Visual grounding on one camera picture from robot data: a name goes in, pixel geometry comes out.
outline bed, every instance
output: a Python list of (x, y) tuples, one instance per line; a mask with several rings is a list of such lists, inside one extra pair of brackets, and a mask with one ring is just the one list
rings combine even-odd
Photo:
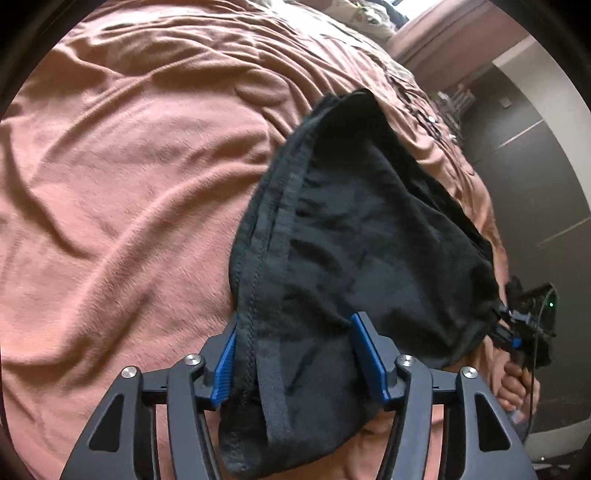
[[(273, 152), (325, 93), (360, 87), (491, 242), (504, 285), (491, 199), (426, 94), (321, 12), (113, 0), (42, 60), (0, 125), (2, 381), (14, 445), (38, 479), (59, 478), (123, 367), (169, 367), (223, 330), (233, 236)], [(495, 390), (506, 360), (487, 340), (462, 363)], [(391, 424), (381, 414), (334, 454), (274, 478), (372, 479)], [(438, 464), (434, 454), (426, 478)]]

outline blue gripper pad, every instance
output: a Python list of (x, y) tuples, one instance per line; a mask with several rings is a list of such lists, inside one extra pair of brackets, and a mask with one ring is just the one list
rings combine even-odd
[[(368, 384), (369, 393), (374, 401), (383, 405), (390, 400), (390, 394), (388, 393), (388, 378), (384, 363), (382, 362), (378, 350), (371, 338), (374, 336), (375, 339), (379, 341), (379, 336), (371, 322), (369, 322), (368, 327), (372, 329), (373, 332), (368, 332), (368, 328), (364, 325), (360, 315), (365, 314), (355, 313), (351, 317), (351, 341), (355, 353), (357, 354), (357, 359), (359, 360), (363, 376)], [(365, 315), (365, 317), (365, 324), (367, 324), (369, 318), (367, 315)]]
[(235, 350), (236, 329), (230, 335), (213, 373), (213, 391), (210, 399), (216, 408), (219, 408), (230, 396)]

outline finger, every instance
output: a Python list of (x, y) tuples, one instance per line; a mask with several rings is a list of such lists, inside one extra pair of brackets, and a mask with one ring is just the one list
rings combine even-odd
[(505, 375), (501, 380), (501, 385), (509, 390), (511, 393), (514, 393), (519, 398), (524, 398), (527, 395), (527, 390), (525, 389), (524, 385), (521, 383), (519, 378), (511, 377), (510, 375)]
[(521, 398), (519, 395), (515, 395), (505, 387), (499, 388), (496, 397), (499, 399), (499, 401), (506, 400), (516, 408), (521, 408), (523, 406), (523, 398)]
[(520, 377), (523, 374), (523, 370), (519, 365), (514, 364), (513, 362), (507, 362), (505, 364), (505, 373), (512, 377)]
[[(528, 369), (524, 368), (523, 374), (521, 375), (521, 383), (527, 389), (527, 393), (530, 393), (531, 391), (531, 379), (531, 372)], [(536, 393), (540, 393), (540, 382), (538, 382), (538, 380), (534, 381), (534, 394)]]
[(503, 408), (503, 410), (505, 410), (505, 411), (515, 411), (515, 409), (517, 408), (510, 401), (505, 400), (504, 398), (497, 398), (497, 400), (498, 400), (499, 404), (501, 405), (501, 407)]

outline metal screw head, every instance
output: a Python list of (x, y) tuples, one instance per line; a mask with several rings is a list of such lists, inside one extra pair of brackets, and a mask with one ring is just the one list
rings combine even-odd
[(138, 369), (135, 367), (125, 367), (121, 371), (121, 376), (123, 378), (133, 378), (138, 374)]
[(478, 371), (476, 368), (462, 367), (462, 375), (466, 378), (476, 378), (478, 376)]
[(202, 359), (203, 358), (198, 353), (191, 353), (191, 355), (185, 357), (185, 363), (187, 365), (198, 365), (201, 363)]
[(400, 355), (398, 357), (398, 362), (400, 365), (410, 367), (414, 363), (414, 358), (410, 355)]

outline pink blanket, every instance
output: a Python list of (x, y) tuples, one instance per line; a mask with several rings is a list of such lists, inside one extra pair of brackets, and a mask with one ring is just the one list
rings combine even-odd
[[(492, 242), (504, 284), (483, 183), (447, 135), (436, 143), (408, 113), (371, 48), (246, 0), (113, 1), (29, 77), (0, 125), (0, 327), (11, 433), (38, 479), (59, 478), (123, 367), (169, 367), (223, 329), (241, 215), (275, 149), (327, 92), (374, 92)], [(397, 82), (435, 116), (407, 76)], [(496, 356), (487, 345), (469, 361), (498, 383)], [(391, 421), (275, 477), (373, 479)], [(159, 443), (170, 479), (162, 423)], [(430, 461), (428, 476), (437, 454)]]

